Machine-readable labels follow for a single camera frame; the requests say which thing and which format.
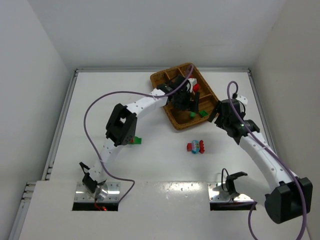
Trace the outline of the dark green lego brick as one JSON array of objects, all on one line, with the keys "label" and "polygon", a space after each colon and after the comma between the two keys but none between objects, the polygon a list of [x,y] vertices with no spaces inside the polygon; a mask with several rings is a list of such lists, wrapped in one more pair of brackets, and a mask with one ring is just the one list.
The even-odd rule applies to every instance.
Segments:
[{"label": "dark green lego brick", "polygon": [[202,118],[205,118],[205,117],[208,117],[209,114],[205,111],[205,110],[202,110],[199,112],[199,115],[202,117]]}]

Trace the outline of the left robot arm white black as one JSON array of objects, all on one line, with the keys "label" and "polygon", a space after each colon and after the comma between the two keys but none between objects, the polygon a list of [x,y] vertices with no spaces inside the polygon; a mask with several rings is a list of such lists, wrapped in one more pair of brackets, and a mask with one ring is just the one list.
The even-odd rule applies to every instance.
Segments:
[{"label": "left robot arm white black", "polygon": [[91,193],[95,193],[108,177],[119,181],[129,181],[111,174],[107,169],[107,164],[117,158],[122,147],[134,140],[138,119],[167,104],[172,104],[173,107],[182,111],[196,113],[199,110],[198,80],[191,74],[178,75],[172,81],[159,84],[151,93],[140,93],[139,95],[141,96],[139,100],[126,105],[118,103],[114,106],[105,127],[105,142],[101,151],[95,146],[89,132],[84,131],[97,155],[97,163],[92,167],[84,163],[80,164],[84,172],[82,182]]}]

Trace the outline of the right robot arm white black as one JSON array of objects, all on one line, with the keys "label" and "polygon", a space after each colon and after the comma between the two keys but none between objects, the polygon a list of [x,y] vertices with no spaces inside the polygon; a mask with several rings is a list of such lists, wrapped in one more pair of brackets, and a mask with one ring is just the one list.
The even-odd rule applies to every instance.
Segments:
[{"label": "right robot arm white black", "polygon": [[244,120],[241,102],[237,99],[218,101],[208,121],[234,139],[257,165],[268,186],[249,179],[240,171],[226,178],[230,195],[243,193],[262,204],[276,224],[294,218],[305,217],[311,210],[313,184],[307,178],[300,178],[279,163],[274,151],[265,143],[259,127],[252,120]]}]

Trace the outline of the red rectangular lego brick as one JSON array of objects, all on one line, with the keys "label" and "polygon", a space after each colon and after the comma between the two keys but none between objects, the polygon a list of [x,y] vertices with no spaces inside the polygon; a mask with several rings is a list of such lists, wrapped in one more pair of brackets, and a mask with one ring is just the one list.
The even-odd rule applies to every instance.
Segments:
[{"label": "red rectangular lego brick", "polygon": [[195,84],[195,85],[193,86],[193,88],[192,88],[192,90],[193,90],[194,92],[199,91],[199,89],[200,89],[200,85],[199,85],[198,83]]}]

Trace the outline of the green number three lego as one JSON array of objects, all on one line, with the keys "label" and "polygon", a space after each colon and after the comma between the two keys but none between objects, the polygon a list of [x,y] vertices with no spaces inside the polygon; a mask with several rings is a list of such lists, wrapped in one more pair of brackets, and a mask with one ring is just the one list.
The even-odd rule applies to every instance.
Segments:
[{"label": "green number three lego", "polygon": [[189,113],[189,118],[190,119],[194,119],[196,117],[196,113],[195,112],[190,112]]}]

